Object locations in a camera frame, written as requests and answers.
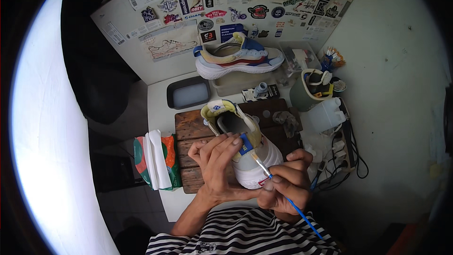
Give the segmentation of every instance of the person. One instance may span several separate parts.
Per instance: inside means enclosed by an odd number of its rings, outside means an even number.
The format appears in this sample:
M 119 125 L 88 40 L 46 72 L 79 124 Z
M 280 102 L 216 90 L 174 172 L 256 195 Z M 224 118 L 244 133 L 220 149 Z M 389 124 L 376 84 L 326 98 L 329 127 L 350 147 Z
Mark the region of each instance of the person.
M 154 254 L 337 254 L 333 238 L 319 226 L 311 212 L 307 219 L 323 237 L 318 238 L 288 202 L 301 210 L 310 199 L 307 168 L 313 156 L 303 149 L 286 156 L 263 188 L 248 190 L 229 183 L 226 168 L 242 147 L 239 134 L 219 135 L 210 142 L 197 141 L 188 155 L 198 163 L 204 185 L 175 223 L 170 234 L 150 238 L 146 255 Z M 259 208 L 215 206 L 255 198 Z

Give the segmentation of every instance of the brush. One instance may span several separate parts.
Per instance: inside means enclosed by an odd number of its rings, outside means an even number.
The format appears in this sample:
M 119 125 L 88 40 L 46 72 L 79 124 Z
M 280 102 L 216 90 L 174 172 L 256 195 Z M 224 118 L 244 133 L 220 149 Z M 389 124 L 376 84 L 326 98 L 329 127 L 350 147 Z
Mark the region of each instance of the brush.
M 272 178 L 272 173 L 270 173 L 269 169 L 263 164 L 263 161 L 258 157 L 258 155 L 255 152 L 250 153 L 252 158 L 257 162 L 257 164 L 264 170 L 264 174 L 269 177 L 269 179 Z M 302 218 L 307 222 L 307 224 L 310 226 L 311 229 L 313 229 L 314 233 L 321 239 L 324 240 L 323 237 L 319 234 L 319 232 L 314 228 L 314 226 L 310 223 L 310 221 L 305 217 L 303 212 L 294 204 L 293 201 L 289 200 L 286 196 L 285 198 L 291 203 L 291 205 L 296 209 L 296 211 L 299 213 L 299 215 L 302 216 Z

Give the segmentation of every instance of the sketch on paper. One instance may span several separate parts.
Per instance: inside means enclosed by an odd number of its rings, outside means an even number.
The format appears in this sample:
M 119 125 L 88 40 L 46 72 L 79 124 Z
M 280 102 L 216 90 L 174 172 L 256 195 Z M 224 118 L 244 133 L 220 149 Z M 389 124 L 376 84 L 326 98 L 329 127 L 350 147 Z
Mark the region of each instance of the sketch on paper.
M 196 20 L 176 23 L 152 31 L 139 37 L 139 40 L 153 62 L 191 52 L 192 48 L 200 45 Z

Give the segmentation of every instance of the red stripe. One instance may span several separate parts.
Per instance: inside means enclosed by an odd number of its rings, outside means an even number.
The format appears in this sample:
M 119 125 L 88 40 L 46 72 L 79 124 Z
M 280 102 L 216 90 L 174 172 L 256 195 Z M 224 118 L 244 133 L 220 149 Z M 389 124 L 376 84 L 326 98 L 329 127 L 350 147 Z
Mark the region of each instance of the red stripe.
M 264 60 L 266 60 L 266 56 L 262 56 L 259 60 L 240 59 L 240 60 L 235 60 L 230 63 L 223 63 L 223 64 L 218 64 L 218 65 L 220 65 L 222 67 L 228 67 L 228 66 L 235 65 L 238 63 L 259 63 L 259 62 L 263 62 Z

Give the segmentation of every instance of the wooden board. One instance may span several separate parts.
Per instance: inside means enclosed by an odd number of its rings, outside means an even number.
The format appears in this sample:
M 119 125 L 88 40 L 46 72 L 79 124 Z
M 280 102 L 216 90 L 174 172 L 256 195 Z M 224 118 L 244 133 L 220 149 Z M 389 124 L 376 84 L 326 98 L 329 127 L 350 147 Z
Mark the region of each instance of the wooden board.
M 239 104 L 244 113 L 257 116 L 260 119 L 261 132 L 280 149 L 283 159 L 286 155 L 299 147 L 298 135 L 287 139 L 283 126 L 272 121 L 272 115 L 276 111 L 288 111 L 284 99 L 265 99 L 252 103 Z M 264 111 L 269 111 L 269 117 L 264 117 Z M 212 140 L 215 135 L 208 126 L 203 124 L 200 110 L 187 111 L 175 115 L 175 127 L 178 147 L 179 164 L 181 167 L 181 179 L 184 192 L 196 193 L 204 184 L 201 169 L 198 164 L 187 154 L 194 141 Z M 231 166 L 227 168 L 229 182 L 236 182 L 234 171 Z

